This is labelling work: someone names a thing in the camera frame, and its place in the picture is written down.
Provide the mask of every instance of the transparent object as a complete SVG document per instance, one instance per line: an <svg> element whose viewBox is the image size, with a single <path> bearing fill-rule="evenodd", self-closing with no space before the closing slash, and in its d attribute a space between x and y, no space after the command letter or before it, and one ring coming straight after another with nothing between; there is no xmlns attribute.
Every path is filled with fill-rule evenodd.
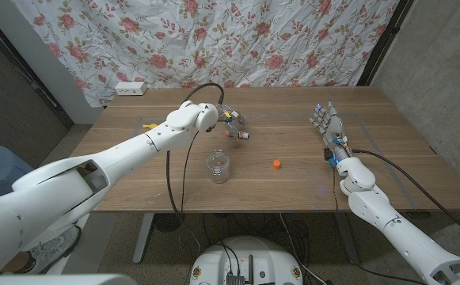
<svg viewBox="0 0 460 285"><path fill-rule="evenodd" d="M224 183L230 179L230 158L222 151L215 151L208 156L207 167L212 182Z"/></svg>

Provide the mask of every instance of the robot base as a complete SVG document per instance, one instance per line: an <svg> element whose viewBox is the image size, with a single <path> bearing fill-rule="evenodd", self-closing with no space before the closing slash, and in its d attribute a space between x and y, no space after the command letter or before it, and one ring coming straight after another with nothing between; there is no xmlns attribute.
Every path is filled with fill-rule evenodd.
<svg viewBox="0 0 460 285"><path fill-rule="evenodd" d="M225 248L221 245L213 245L196 259L190 275L190 285L243 285L244 282L255 285L303 284L298 262L277 244L252 236L229 237L223 243L235 252L238 261L229 249L227 249L230 254L228 260ZM240 265L240 277L237 277L237 262ZM233 269L231 277L228 276L230 263Z"/></svg>

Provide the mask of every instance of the shoe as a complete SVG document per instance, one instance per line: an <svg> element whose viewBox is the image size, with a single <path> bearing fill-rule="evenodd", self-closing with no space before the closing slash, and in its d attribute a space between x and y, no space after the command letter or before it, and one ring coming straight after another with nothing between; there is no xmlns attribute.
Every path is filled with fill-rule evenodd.
<svg viewBox="0 0 460 285"><path fill-rule="evenodd" d="M82 230L79 226L73 225L61 235L39 244L29 250L32 258L36 260L31 271L25 274L44 274L61 257L67 257L78 244Z"/></svg>

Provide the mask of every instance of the floral fabric backdrop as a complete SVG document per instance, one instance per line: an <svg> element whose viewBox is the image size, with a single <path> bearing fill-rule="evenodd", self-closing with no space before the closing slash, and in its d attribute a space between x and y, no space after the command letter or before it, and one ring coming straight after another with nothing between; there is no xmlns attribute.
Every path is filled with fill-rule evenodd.
<svg viewBox="0 0 460 285"><path fill-rule="evenodd" d="M149 88L353 86L398 0L12 0L93 107Z"/></svg>

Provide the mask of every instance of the power strip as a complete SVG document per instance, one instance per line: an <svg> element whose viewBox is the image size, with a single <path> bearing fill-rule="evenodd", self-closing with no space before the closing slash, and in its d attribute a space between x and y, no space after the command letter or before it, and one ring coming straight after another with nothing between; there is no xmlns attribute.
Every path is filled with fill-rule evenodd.
<svg viewBox="0 0 460 285"><path fill-rule="evenodd" d="M118 95L143 95L146 90L145 82L119 82L116 86Z"/></svg>

